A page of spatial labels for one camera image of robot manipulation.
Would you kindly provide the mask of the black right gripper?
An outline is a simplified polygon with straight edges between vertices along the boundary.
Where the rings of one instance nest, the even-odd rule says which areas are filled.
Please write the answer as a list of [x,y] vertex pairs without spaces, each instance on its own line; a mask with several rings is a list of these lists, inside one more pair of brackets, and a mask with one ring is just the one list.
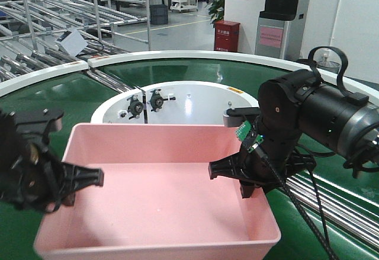
[[250,198],[255,188],[268,192],[280,186],[270,170],[272,165],[284,179],[305,169],[313,170],[316,161],[311,154],[302,154],[297,149],[301,136],[299,129],[269,128],[263,118],[252,123],[255,131],[264,136],[264,141],[252,152],[240,147],[240,152],[208,164],[210,179],[218,176],[238,179],[242,198]]

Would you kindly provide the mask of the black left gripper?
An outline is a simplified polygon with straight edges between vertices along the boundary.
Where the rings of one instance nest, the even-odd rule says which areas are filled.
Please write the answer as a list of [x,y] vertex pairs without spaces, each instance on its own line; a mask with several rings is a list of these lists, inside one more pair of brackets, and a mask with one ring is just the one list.
[[11,113],[1,111],[1,201],[17,210],[52,213],[72,206],[81,190],[104,185],[101,168],[61,163],[39,139],[25,139],[16,131]]

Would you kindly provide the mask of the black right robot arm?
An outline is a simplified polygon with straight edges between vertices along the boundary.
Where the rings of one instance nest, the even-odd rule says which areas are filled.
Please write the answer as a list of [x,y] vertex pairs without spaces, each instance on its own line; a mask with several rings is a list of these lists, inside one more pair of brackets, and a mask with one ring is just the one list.
[[210,162],[210,178],[225,176],[240,182],[242,196],[255,188],[270,191],[306,168],[314,154],[296,146],[302,134],[345,159],[343,167],[378,171],[378,107],[368,96],[347,91],[342,84],[326,85],[320,75],[300,69],[264,82],[258,106],[230,108],[227,127],[237,129],[237,153]]

